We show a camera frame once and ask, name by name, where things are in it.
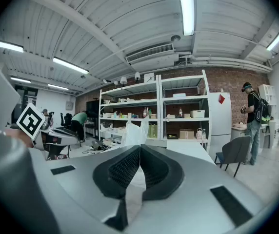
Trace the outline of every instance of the white ceiling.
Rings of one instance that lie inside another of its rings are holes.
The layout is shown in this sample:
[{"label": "white ceiling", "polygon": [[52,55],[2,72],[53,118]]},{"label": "white ceiling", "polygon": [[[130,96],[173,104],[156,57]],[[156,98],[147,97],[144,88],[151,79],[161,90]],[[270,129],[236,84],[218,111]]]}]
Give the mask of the white ceiling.
[{"label": "white ceiling", "polygon": [[[279,16],[266,0],[195,0],[195,34],[182,34],[179,0],[14,0],[0,18],[0,40],[25,53],[0,51],[9,75],[91,90],[102,79],[135,71],[125,56],[171,43],[196,57],[228,57],[263,63],[279,52],[266,47],[279,33]],[[90,71],[52,62],[58,57]]]}]

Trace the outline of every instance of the black t-shirt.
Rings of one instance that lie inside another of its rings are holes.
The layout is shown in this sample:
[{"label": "black t-shirt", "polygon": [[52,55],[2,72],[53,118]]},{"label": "black t-shirt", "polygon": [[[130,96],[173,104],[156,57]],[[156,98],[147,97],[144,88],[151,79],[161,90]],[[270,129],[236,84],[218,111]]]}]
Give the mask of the black t-shirt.
[{"label": "black t-shirt", "polygon": [[258,108],[259,105],[259,99],[257,99],[251,92],[248,94],[248,107],[254,106],[255,109],[252,113],[248,113],[248,119],[247,119],[247,123],[252,122],[255,119],[255,110]]}]

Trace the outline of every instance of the cap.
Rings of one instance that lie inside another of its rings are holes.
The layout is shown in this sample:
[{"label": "cap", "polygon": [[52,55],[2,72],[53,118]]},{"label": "cap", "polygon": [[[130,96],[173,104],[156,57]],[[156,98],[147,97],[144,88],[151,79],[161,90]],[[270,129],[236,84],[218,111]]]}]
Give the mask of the cap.
[{"label": "cap", "polygon": [[246,88],[251,88],[251,87],[252,87],[252,86],[251,86],[251,84],[250,84],[250,83],[245,82],[245,83],[244,83],[244,85],[242,86],[241,91],[242,91],[242,92],[245,92],[245,89],[246,89]]}]

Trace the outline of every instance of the jeans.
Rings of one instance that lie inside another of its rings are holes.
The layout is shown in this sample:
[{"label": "jeans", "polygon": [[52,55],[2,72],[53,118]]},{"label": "jeans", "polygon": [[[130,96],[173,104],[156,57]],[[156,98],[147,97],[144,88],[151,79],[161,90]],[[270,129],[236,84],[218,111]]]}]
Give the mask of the jeans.
[{"label": "jeans", "polygon": [[78,122],[77,120],[72,120],[70,130],[73,132],[77,132],[80,140],[84,140],[84,130],[80,122]]},{"label": "jeans", "polygon": [[246,135],[251,137],[249,150],[251,150],[250,163],[252,165],[254,165],[255,162],[257,161],[257,155],[258,155],[259,144],[260,144],[260,128],[261,128],[261,122],[257,122],[255,119],[252,122],[249,122],[247,124]]}]

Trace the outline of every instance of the backpack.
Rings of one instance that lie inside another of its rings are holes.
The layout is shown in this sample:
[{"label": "backpack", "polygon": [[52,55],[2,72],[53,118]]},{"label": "backpack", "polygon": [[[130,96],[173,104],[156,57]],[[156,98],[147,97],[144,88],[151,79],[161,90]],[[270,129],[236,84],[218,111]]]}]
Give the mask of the backpack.
[{"label": "backpack", "polygon": [[271,106],[268,104],[268,101],[262,99],[255,91],[251,91],[250,93],[259,100],[258,106],[254,111],[255,120],[258,122],[269,121],[271,119]]}]

